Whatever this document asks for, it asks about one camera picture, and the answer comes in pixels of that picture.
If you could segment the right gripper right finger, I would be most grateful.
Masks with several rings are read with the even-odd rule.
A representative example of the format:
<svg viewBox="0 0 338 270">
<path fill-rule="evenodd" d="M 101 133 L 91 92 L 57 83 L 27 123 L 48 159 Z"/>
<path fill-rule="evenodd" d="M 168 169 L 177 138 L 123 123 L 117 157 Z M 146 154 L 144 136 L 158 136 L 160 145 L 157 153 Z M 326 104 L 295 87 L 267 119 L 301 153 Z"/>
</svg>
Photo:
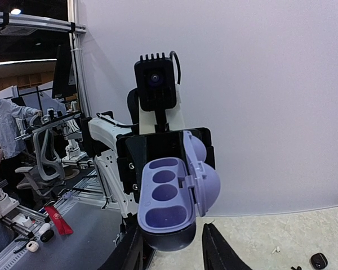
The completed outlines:
<svg viewBox="0 0 338 270">
<path fill-rule="evenodd" d="M 203 225 L 202 253 L 205 270 L 252 270 L 212 223 Z"/>
</svg>

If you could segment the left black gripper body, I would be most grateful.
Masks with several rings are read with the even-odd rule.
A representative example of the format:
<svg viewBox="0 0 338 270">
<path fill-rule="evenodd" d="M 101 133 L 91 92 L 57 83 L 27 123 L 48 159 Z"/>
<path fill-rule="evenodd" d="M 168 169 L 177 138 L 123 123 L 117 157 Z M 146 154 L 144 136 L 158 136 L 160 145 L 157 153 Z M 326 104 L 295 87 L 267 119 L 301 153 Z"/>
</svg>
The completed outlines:
<svg viewBox="0 0 338 270">
<path fill-rule="evenodd" d="M 142 170 L 144 166 L 160 158 L 179 158 L 185 160 L 183 131 L 175 130 L 165 133 L 119 136 L 117 143 L 117 165 L 119 177 L 126 194 L 134 193 L 139 201 Z"/>
</svg>

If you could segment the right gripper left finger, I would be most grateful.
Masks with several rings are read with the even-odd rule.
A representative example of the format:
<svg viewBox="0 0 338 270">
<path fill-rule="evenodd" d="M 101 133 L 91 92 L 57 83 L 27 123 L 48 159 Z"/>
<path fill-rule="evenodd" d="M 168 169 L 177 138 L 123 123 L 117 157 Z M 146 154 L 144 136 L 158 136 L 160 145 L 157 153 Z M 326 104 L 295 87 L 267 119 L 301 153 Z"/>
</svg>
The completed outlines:
<svg viewBox="0 0 338 270">
<path fill-rule="evenodd" d="M 109 258 L 98 269 L 149 269 L 154 254 L 154 249 L 145 242 L 139 226 L 131 227 L 122 241 L 110 254 Z"/>
</svg>

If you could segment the purple earbud charging case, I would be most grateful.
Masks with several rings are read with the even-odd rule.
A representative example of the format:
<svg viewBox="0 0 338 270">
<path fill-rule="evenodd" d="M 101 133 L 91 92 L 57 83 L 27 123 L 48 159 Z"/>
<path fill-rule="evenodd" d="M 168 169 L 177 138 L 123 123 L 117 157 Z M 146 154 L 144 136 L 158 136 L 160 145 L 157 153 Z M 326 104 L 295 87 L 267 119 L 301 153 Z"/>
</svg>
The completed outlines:
<svg viewBox="0 0 338 270">
<path fill-rule="evenodd" d="M 196 217 L 203 217 L 220 193 L 220 178 L 206 164 L 204 143 L 188 130 L 181 134 L 184 156 L 148 162 L 142 171 L 137 222 L 148 245 L 176 251 L 191 244 Z"/>
</svg>

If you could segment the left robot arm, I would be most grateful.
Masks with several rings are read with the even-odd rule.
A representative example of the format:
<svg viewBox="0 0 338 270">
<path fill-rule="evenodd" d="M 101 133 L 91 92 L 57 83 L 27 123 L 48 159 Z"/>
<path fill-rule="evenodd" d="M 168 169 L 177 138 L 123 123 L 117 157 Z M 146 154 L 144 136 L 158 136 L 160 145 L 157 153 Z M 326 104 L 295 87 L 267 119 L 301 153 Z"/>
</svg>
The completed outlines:
<svg viewBox="0 0 338 270">
<path fill-rule="evenodd" d="M 98 174 L 122 216 L 184 223 L 206 215 L 221 188 L 210 131 L 185 128 L 180 100 L 140 107 L 138 117 L 125 125 L 97 114 L 87 123 Z"/>
</svg>

